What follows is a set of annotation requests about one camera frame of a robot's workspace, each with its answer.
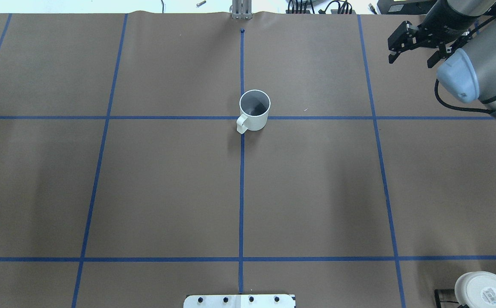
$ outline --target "sticker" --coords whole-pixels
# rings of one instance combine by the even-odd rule
[[[390,6],[389,12],[400,12],[404,8],[403,4],[397,4],[396,6]]]
[[[496,306],[496,289],[494,287],[486,287],[482,289],[482,300],[491,306]]]

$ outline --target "white mug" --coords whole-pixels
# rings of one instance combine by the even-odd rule
[[[260,130],[267,123],[271,100],[267,93],[250,90],[240,96],[240,117],[236,119],[236,131],[244,134],[246,130]]]

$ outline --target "white lid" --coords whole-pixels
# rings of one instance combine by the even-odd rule
[[[455,283],[455,297],[470,308],[496,308],[496,275],[483,271],[463,274]]]

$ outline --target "metal bracket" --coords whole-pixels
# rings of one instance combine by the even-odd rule
[[[252,19],[252,0],[233,0],[231,17],[233,19]]]
[[[295,295],[258,294],[188,296],[183,308],[295,308]]]

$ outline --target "light blue cap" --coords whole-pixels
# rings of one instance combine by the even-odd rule
[[[442,86],[463,103],[470,103],[480,96],[478,77],[462,48],[440,65],[437,75]]]

